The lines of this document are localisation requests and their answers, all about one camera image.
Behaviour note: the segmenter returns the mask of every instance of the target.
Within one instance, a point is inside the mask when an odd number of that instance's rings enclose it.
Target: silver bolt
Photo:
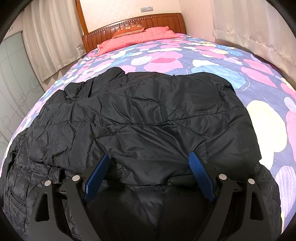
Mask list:
[[[44,185],[49,186],[52,182],[50,180],[45,181]]]
[[[220,175],[219,175],[219,178],[220,178],[221,180],[226,180],[227,176],[226,176],[225,174],[220,174]]]
[[[254,179],[251,179],[251,178],[248,180],[248,182],[249,182],[249,184],[255,184]]]
[[[80,179],[80,176],[79,175],[75,175],[75,176],[72,177],[72,180],[74,182],[78,181],[79,179]]]

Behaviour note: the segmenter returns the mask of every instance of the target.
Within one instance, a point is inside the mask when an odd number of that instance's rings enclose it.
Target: floral bedsheet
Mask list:
[[[86,81],[114,66],[126,73],[210,72],[227,79],[249,111],[262,155],[260,163],[279,185],[283,228],[288,225],[296,212],[296,91],[279,72],[243,50],[183,34],[94,57],[97,52],[86,55],[38,100],[14,133],[4,159],[14,137],[32,123],[54,92],[70,82]]]

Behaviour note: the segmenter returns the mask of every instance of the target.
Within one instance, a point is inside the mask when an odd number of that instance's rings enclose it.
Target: black down jacket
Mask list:
[[[273,239],[280,235],[279,188],[258,162],[248,112],[231,84],[209,73],[125,74],[114,67],[57,91],[14,139],[0,179],[0,204],[26,240],[44,182],[81,174],[107,153],[114,160],[88,204],[104,240],[192,240],[210,205],[188,165],[191,151],[232,180],[255,179]],[[65,212],[79,239],[67,205]]]

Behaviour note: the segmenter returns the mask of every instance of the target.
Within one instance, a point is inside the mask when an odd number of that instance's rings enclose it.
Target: curtain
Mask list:
[[[85,54],[75,0],[34,0],[22,13],[32,68],[44,81]]]
[[[249,49],[296,82],[296,39],[266,0],[211,0],[213,35]]]

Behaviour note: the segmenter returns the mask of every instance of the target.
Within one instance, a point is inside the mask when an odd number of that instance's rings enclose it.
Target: pillow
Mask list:
[[[145,30],[145,32],[169,31],[169,30],[170,30],[170,28],[168,26],[165,26],[165,27],[148,28]]]
[[[175,34],[172,30],[169,30],[169,27],[154,27],[147,30],[138,34],[109,39],[101,44],[98,44],[99,51],[93,56],[93,58],[135,44],[153,40],[179,38],[179,35]]]
[[[143,32],[144,28],[145,27],[140,24],[128,25],[117,30],[115,34],[113,34],[112,38],[114,39],[114,38],[130,35],[130,34],[138,34],[140,32]]]

